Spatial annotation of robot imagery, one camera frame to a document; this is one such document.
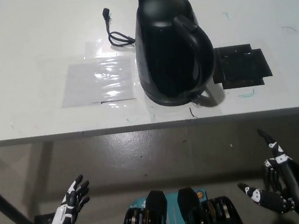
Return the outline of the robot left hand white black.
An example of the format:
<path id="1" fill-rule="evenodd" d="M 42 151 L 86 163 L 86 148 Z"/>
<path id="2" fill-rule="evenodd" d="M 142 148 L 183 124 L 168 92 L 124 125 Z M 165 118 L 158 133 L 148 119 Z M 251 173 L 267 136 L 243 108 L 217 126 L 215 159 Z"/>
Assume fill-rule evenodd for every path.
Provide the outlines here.
<path id="1" fill-rule="evenodd" d="M 82 181 L 79 175 L 69 186 L 60 206 L 57 208 L 52 224 L 75 224 L 82 208 L 89 202 L 89 181 Z"/>

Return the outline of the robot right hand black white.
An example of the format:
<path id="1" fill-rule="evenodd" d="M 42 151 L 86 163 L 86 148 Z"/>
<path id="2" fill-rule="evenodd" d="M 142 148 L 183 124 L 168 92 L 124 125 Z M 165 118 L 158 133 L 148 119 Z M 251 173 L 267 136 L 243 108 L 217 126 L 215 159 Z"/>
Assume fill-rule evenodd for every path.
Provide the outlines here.
<path id="1" fill-rule="evenodd" d="M 265 191 L 239 183 L 239 189 L 263 208 L 277 213 L 294 210 L 299 214 L 299 165 L 286 154 L 282 147 L 262 129 L 258 134 L 265 139 L 273 157 L 264 162 L 267 172 L 265 182 L 270 182 L 273 191 Z"/>

